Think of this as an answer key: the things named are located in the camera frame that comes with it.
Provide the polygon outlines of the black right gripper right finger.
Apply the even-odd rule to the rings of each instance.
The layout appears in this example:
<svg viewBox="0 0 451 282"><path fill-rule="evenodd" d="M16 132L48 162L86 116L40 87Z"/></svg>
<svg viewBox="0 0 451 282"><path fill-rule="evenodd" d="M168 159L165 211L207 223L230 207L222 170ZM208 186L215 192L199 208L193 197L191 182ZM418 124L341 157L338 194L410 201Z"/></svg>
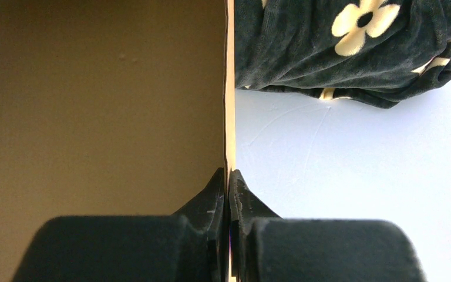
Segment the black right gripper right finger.
<svg viewBox="0 0 451 282"><path fill-rule="evenodd" d="M258 281L258 251L254 222L263 218L279 218L279 215L248 188L239 170L230 173L228 202L231 274L237 281Z"/></svg>

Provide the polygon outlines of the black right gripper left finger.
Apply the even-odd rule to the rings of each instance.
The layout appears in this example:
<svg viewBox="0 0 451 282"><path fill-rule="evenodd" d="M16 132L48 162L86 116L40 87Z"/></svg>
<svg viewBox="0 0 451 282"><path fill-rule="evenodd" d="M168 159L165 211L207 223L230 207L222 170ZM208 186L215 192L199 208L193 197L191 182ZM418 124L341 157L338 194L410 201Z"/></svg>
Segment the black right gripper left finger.
<svg viewBox="0 0 451 282"><path fill-rule="evenodd" d="M220 167L203 190L172 214L173 281L226 279L224 188L225 172Z"/></svg>

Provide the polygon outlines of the brown cardboard box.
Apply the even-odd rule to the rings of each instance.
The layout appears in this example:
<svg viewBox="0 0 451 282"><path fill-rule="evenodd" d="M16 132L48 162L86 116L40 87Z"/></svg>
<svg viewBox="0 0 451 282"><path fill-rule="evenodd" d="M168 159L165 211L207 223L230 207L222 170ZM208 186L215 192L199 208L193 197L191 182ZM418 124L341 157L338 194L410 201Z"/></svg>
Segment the brown cardboard box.
<svg viewBox="0 0 451 282"><path fill-rule="evenodd" d="M167 214L224 164L225 1L0 1L0 281L57 216Z"/></svg>

